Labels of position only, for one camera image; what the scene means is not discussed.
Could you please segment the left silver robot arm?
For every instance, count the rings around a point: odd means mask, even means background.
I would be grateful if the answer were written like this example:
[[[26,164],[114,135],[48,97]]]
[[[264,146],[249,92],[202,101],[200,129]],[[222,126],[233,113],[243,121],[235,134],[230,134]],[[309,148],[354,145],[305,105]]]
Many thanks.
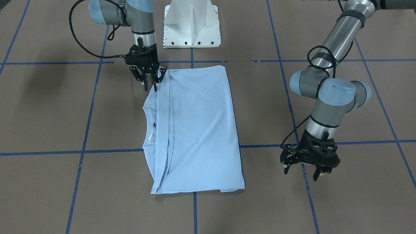
[[[336,76],[337,66],[346,58],[358,32],[376,11],[382,9],[415,9],[414,0],[348,0],[339,4],[341,14],[322,45],[306,55],[308,67],[290,78],[290,90],[315,99],[312,112],[304,119],[306,128],[299,145],[282,141],[280,162],[284,174],[296,163],[316,167],[313,180],[331,173],[340,159],[334,140],[346,113],[365,105],[372,96],[370,85]]]

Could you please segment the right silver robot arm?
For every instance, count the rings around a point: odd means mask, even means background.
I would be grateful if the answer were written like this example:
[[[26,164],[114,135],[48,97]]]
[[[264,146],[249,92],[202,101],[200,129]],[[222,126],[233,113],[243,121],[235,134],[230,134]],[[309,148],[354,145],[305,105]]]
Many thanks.
[[[146,91],[150,76],[156,92],[167,68],[160,66],[158,60],[153,12],[151,0],[91,0],[89,3],[90,16],[96,23],[131,28],[134,45],[119,57],[124,58]]]

